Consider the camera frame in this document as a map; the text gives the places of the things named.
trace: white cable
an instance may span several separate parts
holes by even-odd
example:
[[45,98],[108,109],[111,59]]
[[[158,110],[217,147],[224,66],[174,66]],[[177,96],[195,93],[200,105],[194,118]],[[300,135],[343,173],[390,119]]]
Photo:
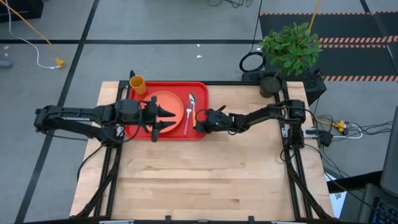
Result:
[[37,52],[36,63],[37,63],[37,65],[40,66],[40,67],[42,67],[42,68],[49,68],[49,69],[59,68],[59,66],[46,67],[46,66],[41,65],[41,64],[39,63],[40,53],[39,53],[38,48],[37,48],[34,44],[30,43],[29,41],[27,41],[27,40],[25,40],[25,39],[23,39],[23,38],[17,37],[17,36],[15,36],[14,34],[12,34],[12,32],[11,32],[11,11],[10,11],[10,9],[9,9],[8,7],[7,7],[7,11],[8,11],[8,31],[9,31],[9,33],[10,33],[14,38],[17,38],[17,39],[19,39],[19,40],[22,40],[22,41],[24,41],[24,42],[30,44],[31,46],[33,46],[33,47],[36,49],[36,52]]
[[351,125],[352,127],[356,128],[356,129],[359,131],[359,133],[361,133],[361,135],[358,136],[358,137],[334,136],[334,138],[360,139],[361,137],[363,137],[362,129],[361,129],[358,125],[356,125],[356,124],[351,124],[351,123],[350,123],[350,125]]

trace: fork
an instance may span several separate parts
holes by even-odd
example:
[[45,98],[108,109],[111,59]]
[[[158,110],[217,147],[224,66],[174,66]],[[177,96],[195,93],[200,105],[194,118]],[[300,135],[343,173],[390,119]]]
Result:
[[184,135],[186,136],[188,134],[188,125],[189,125],[189,115],[192,112],[193,105],[189,102],[187,106],[187,121],[185,122],[185,128],[184,128]]

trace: wooden tabletop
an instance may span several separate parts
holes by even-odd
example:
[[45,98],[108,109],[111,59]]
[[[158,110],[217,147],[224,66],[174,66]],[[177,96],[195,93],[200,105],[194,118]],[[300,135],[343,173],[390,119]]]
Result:
[[[98,105],[114,103],[118,82],[104,82]],[[247,114],[275,103],[258,86],[207,86],[209,107],[226,105],[225,113]],[[291,99],[306,102],[301,82],[288,83]],[[310,114],[303,128],[312,127]],[[317,148],[316,141],[305,143]],[[90,139],[85,157],[99,147]],[[199,141],[133,140],[123,145],[113,219],[164,220],[294,220],[285,164],[279,159],[279,123],[268,120],[230,136],[211,133]],[[86,205],[98,188],[105,149],[81,170],[71,215]],[[331,215],[333,209],[319,153],[306,147],[302,160],[309,191]],[[302,194],[297,188],[299,201]],[[104,194],[104,214],[108,192]],[[301,216],[305,216],[300,204]]]

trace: red tray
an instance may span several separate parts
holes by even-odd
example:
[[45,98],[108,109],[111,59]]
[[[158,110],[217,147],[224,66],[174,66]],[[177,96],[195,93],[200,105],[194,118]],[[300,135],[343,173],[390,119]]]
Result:
[[[131,90],[129,99],[143,100],[146,96],[156,91],[170,91],[176,94],[182,101],[184,109],[187,108],[189,103],[189,93],[193,93],[196,98],[195,111],[198,113],[200,110],[207,110],[209,108],[209,92],[205,84],[201,82],[146,82],[147,92],[144,95],[138,95],[134,90]],[[205,115],[202,113],[198,114],[198,119],[202,120]],[[192,113],[189,117],[188,134],[183,135],[185,122],[187,122],[187,113],[184,111],[184,116],[173,130],[160,133],[159,140],[196,140],[203,138],[206,134],[198,134],[193,128]],[[137,126],[127,126],[126,134],[131,137],[137,130]],[[140,129],[137,136],[134,139],[150,139],[152,133],[146,133],[144,129]]]

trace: orange cup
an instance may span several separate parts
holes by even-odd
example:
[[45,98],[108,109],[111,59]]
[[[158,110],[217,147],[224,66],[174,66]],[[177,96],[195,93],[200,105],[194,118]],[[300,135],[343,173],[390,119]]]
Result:
[[140,95],[145,94],[145,92],[147,91],[147,86],[145,85],[144,77],[140,75],[136,75],[130,78],[130,86],[137,94]]

